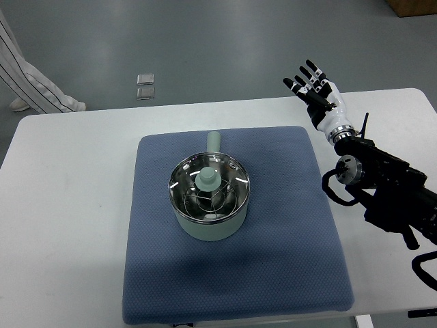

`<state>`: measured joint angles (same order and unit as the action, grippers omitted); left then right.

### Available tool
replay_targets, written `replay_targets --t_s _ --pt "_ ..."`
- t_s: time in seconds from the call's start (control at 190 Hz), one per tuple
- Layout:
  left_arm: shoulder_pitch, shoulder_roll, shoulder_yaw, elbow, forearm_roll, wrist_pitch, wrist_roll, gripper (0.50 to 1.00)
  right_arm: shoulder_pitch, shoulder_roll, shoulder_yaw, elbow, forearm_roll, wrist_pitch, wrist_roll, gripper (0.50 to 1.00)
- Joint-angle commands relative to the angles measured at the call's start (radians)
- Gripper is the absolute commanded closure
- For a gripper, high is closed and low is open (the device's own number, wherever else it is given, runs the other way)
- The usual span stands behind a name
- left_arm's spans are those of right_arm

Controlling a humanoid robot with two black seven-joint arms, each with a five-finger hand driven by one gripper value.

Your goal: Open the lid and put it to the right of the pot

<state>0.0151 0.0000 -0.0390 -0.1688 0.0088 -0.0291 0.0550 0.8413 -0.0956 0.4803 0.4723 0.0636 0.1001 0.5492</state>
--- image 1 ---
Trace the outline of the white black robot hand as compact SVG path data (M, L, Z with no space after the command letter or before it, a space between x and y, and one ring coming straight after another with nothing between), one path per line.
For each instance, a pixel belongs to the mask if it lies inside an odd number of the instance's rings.
M347 119L347 107L335 83L310 60L299 70L302 76L286 77L283 83L306 104L316 130L323 132L332 145L345 137L355 136L357 131Z

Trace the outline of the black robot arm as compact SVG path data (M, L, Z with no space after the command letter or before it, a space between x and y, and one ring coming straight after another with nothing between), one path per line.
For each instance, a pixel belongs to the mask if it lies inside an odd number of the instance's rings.
M415 232L435 243L436 193L425 188L427 176L364 135L346 125L328 134L340 158L323 175L322 190L342 206L361 204L365 221L401 234L410 250L419 248Z

